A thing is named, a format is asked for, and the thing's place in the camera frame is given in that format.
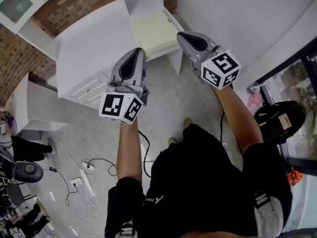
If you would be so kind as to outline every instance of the orange object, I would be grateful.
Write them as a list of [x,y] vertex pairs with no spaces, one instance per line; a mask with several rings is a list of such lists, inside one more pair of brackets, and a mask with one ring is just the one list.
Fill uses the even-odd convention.
[[294,186],[303,178],[303,174],[294,170],[294,167],[292,167],[292,171],[287,175],[287,178],[289,181],[289,185]]

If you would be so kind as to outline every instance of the wall socket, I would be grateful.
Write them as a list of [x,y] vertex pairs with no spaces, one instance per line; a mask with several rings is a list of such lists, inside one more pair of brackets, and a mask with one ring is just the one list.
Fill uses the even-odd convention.
[[76,178],[76,179],[70,180],[70,183],[73,187],[74,187],[74,184],[76,184],[76,186],[79,186],[83,184],[83,180],[81,178]]
[[94,166],[94,164],[92,162],[89,163],[89,168],[87,167],[87,164],[88,164],[88,161],[84,161],[83,162],[83,167],[85,167],[85,168],[87,168],[87,169],[89,169],[91,171],[95,170],[95,166]]

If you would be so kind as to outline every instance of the gray concrete floor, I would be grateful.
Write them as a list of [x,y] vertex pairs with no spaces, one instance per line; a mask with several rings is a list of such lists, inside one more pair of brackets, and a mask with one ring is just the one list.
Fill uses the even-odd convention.
[[[221,106],[211,87],[202,84],[191,71],[191,62],[186,58],[179,76],[175,74],[165,56],[147,63],[145,85],[149,88],[150,95],[148,106],[138,114],[139,129],[151,143],[147,160],[155,160],[160,151],[167,147],[170,137],[181,138],[182,124],[187,117],[216,137],[220,136]],[[48,161],[41,161],[39,164],[44,169],[57,168],[68,182],[70,190],[74,191],[69,181],[82,176],[77,164],[80,165],[91,158],[106,158],[116,162],[119,124],[99,117],[97,110],[72,102],[69,103],[67,111],[71,115],[68,126],[58,132],[43,132],[42,139],[50,137],[57,153],[49,155]],[[226,119],[223,126],[223,143],[232,163],[241,169],[242,157]],[[147,148],[143,138],[141,144],[142,148]],[[92,191],[87,179],[78,189],[80,194],[70,194],[69,207],[65,205],[67,188],[58,173],[45,171],[40,182],[29,185],[30,191],[36,194],[46,207],[52,218],[51,226],[59,237],[76,237],[73,230],[81,238],[103,237],[107,193],[115,186],[117,179],[108,174],[109,163],[98,160],[94,161],[94,164],[96,169],[88,171],[90,175],[87,176],[93,187],[95,204],[91,201]],[[147,170],[150,172],[151,164],[147,164]],[[144,174],[144,193],[149,184],[150,180]],[[82,197],[86,197],[87,206]]]

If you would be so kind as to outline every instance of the black bag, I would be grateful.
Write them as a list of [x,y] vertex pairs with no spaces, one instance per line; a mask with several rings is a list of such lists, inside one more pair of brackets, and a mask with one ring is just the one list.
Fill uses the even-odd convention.
[[296,101],[264,104],[254,115],[260,126],[263,141],[283,144],[304,124],[306,111]]

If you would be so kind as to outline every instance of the person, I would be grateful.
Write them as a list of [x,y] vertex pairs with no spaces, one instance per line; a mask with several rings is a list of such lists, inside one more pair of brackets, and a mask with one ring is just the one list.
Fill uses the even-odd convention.
[[0,152],[7,151],[14,161],[47,160],[47,153],[55,154],[56,149],[49,138],[46,144],[30,142],[17,136],[0,135]]
[[277,237],[292,193],[276,145],[263,143],[255,119],[230,87],[215,93],[243,156],[242,172],[222,144],[185,120],[183,140],[161,152],[142,189],[137,120],[120,125],[115,187],[108,192],[105,238]]
[[12,221],[7,221],[4,228],[4,233],[10,238],[32,238],[37,235],[43,227],[50,222],[49,216],[42,216],[39,221],[33,223],[41,212],[41,203],[33,206],[33,209],[25,216],[20,216]]

